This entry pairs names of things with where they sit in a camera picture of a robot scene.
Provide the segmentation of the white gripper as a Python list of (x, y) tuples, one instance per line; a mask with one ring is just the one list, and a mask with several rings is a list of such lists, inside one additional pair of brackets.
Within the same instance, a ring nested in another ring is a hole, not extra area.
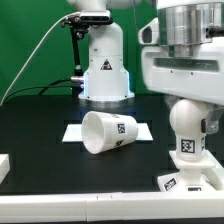
[[(194, 48), (193, 58), (171, 58), (162, 47), (144, 47), (142, 74), (151, 91), (224, 105), (224, 44), (207, 43)], [(219, 131), (222, 109), (210, 110), (201, 131)]]

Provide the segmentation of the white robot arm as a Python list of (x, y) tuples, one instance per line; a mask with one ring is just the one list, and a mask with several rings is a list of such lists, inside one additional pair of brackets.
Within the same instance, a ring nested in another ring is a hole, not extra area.
[[(147, 0), (157, 10), (144, 27), (136, 27), (142, 46), (145, 86), (170, 97), (208, 104), (205, 132), (218, 131), (224, 114), (224, 0)], [(113, 9), (141, 0), (67, 0), (77, 10), (73, 22), (89, 33), (89, 67), (83, 99), (116, 101), (127, 95), (123, 67), (123, 33), (112, 21)]]

